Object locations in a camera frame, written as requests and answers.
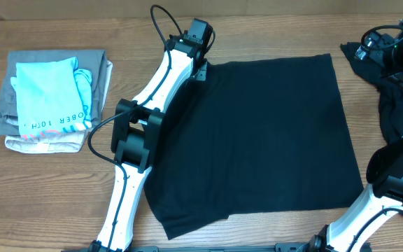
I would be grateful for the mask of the beige folded garment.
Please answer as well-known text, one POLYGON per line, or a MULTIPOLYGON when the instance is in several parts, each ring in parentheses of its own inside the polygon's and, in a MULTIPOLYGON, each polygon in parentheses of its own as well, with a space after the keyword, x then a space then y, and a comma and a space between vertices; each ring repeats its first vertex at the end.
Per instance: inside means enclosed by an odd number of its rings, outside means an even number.
MULTIPOLYGON (((111 73, 113 70, 112 62, 108 61, 106 87, 103 98, 103 109, 106 102, 108 87, 110 85, 111 73)), ((95 124, 92 122, 92 127, 80 132, 56 134, 52 136, 40 136, 34 139, 24 139, 20 135, 6 135, 5 146, 12 151, 28 154, 40 153, 77 153, 83 147, 87 134, 93 129, 95 124)))

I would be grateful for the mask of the black t-shirt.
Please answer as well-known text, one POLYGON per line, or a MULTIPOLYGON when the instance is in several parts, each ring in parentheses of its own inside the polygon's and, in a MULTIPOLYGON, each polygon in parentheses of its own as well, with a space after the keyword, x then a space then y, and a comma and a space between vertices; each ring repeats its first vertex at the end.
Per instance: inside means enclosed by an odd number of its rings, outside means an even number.
POLYGON ((362 189, 328 54, 209 64, 168 108, 145 185, 169 239, 232 214, 349 207, 362 189))

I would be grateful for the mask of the light blue folded shirt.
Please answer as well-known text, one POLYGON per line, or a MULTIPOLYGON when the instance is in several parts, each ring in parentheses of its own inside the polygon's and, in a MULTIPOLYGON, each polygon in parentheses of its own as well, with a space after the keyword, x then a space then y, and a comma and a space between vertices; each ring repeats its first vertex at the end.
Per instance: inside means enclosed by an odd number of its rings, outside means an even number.
POLYGON ((92 127, 92 72, 78 59, 16 64, 10 79, 24 139, 80 132, 92 127))

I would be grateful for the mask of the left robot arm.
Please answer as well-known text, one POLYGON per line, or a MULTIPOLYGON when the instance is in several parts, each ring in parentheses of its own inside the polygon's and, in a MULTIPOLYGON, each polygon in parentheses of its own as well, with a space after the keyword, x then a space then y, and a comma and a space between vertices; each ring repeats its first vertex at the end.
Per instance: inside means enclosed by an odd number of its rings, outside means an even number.
POLYGON ((104 225, 89 251, 127 251, 146 179, 153 168, 165 113, 175 94, 191 77, 205 79, 205 54, 215 40, 212 26, 194 19, 187 31, 164 43, 164 57, 147 86, 133 100, 118 102, 110 160, 115 182, 104 225))

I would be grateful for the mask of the grey folded garment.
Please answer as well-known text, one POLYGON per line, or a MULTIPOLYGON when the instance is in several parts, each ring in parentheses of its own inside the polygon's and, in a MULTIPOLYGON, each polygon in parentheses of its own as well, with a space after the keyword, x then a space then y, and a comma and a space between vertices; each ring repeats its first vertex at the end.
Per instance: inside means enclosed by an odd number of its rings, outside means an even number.
POLYGON ((92 73, 92 122, 99 124, 103 110, 103 98, 107 77, 105 50, 16 50, 7 56, 7 69, 0 90, 0 136, 18 136, 15 91, 10 79, 15 76, 18 62, 56 62, 70 57, 78 59, 78 66, 92 73))

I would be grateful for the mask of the black clothes pile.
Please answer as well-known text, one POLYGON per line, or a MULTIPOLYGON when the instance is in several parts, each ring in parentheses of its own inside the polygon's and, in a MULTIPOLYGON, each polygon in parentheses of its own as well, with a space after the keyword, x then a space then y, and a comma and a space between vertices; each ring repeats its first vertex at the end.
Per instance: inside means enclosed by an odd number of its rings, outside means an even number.
POLYGON ((357 42, 341 44, 340 49, 356 75, 373 85, 380 94, 379 120, 381 133, 388 145, 397 143, 403 136, 403 88, 385 79, 383 67, 366 57, 355 55, 360 48, 357 42))

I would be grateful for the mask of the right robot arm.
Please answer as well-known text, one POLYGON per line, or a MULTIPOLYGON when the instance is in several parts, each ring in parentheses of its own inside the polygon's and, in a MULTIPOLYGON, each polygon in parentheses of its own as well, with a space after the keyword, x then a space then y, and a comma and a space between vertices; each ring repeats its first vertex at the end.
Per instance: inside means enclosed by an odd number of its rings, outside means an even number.
POLYGON ((367 186, 347 212, 305 244, 281 243, 276 251, 370 251, 367 240, 391 217, 403 212, 403 20, 392 37, 378 26, 359 43, 341 47, 354 72, 380 92, 379 113, 387 144, 367 166, 367 186))

